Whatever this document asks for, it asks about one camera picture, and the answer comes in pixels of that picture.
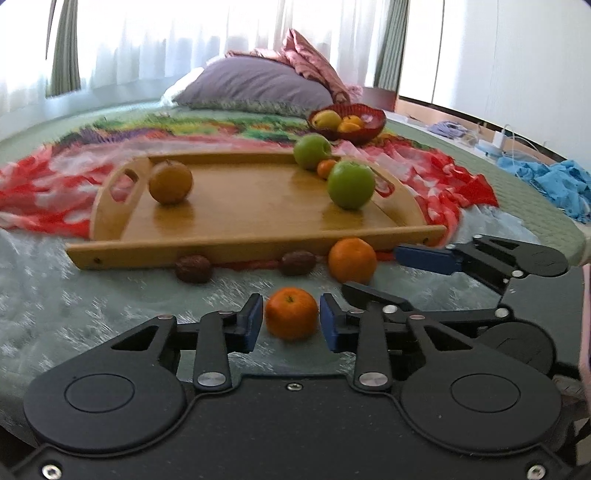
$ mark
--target orange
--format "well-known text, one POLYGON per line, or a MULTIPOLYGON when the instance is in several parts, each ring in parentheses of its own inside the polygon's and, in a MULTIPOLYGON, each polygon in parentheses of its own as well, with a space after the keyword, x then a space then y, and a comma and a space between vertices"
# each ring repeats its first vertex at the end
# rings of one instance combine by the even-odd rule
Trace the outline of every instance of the orange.
POLYGON ((288 287, 275 292, 265 305, 267 330, 282 340, 303 340, 318 328, 318 305, 301 288, 288 287))
POLYGON ((361 120, 357 115, 348 115, 343 117, 343 122, 357 125, 359 128, 365 127, 365 122, 361 120))
POLYGON ((361 127, 353 122, 341 122, 337 128, 337 132, 341 133, 356 132, 357 130, 361 130, 361 127))
POLYGON ((148 180, 148 191, 162 205, 182 202, 193 188, 193 174, 188 166, 166 160, 157 164, 148 180))
POLYGON ((323 160, 318 164, 318 167, 316 167, 316 173, 321 179, 326 180, 330 175, 332 167, 334 167, 335 165, 336 160, 333 160, 332 158, 329 158, 328 160, 323 160))
POLYGON ((368 284, 378 259, 371 245, 360 238, 343 238, 330 249, 328 264, 330 274, 337 281, 368 284))

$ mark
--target white sheer curtain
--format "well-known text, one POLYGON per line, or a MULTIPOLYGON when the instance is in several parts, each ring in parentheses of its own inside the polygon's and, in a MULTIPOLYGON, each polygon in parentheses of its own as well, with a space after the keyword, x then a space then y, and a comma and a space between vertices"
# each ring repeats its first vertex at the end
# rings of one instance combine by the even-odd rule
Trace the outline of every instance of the white sheer curtain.
POLYGON ((50 0, 0 5, 0 115, 45 98, 50 0))
POLYGON ((373 78, 389 0, 79 0, 83 87, 185 74, 226 50, 278 49, 295 28, 343 81, 373 78))

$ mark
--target tray handle hole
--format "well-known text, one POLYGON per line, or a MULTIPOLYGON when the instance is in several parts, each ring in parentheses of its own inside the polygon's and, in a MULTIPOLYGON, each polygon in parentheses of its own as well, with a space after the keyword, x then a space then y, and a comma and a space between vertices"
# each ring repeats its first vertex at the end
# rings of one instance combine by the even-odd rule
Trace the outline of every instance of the tray handle hole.
POLYGON ((125 203, 133 192, 134 186, 138 183, 139 177, 136 172, 130 169, 126 169, 123 173, 113 182, 113 185, 109 188, 109 193, 114 201, 117 203, 125 203))

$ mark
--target white cable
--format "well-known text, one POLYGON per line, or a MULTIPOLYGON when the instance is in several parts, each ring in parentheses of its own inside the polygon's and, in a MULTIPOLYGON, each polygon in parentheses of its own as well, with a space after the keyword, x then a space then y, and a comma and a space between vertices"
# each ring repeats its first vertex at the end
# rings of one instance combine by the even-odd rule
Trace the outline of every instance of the white cable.
POLYGON ((535 146, 535 145, 534 145, 534 144, 533 144, 531 141, 527 140, 527 138, 525 138, 525 137, 522 137, 522 136, 520 136, 520 135, 515 135, 515 130, 513 130, 513 127, 512 127, 510 124, 505 124, 505 126, 503 127, 503 134, 505 133, 505 130, 506 130, 506 128, 507 128, 507 127, 511 127, 511 135, 512 135, 512 136, 511 136, 511 138, 513 139, 513 149, 511 150, 511 159, 512 159, 513 161, 515 161, 515 139, 516 139, 516 138, 520 138, 520 139, 522 139, 522 140, 525 140, 527 143, 529 143, 529 144, 530 144, 530 145, 531 145, 531 146, 534 148, 534 150, 535 150, 536 152, 538 152, 538 153, 541 153, 541 152, 538 150, 538 148, 537 148, 537 147, 536 147, 536 146, 535 146))

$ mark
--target blue cloth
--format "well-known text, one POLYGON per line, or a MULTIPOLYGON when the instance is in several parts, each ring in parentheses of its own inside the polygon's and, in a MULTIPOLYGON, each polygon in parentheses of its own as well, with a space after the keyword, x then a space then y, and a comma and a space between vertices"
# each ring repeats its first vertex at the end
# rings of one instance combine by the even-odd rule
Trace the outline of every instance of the blue cloth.
POLYGON ((441 135, 446 138, 460 138, 468 129, 455 122, 437 122, 427 128, 432 134, 441 135))
POLYGON ((501 157, 497 166, 529 183, 572 219, 591 220, 591 176, 574 160, 548 166, 501 157))

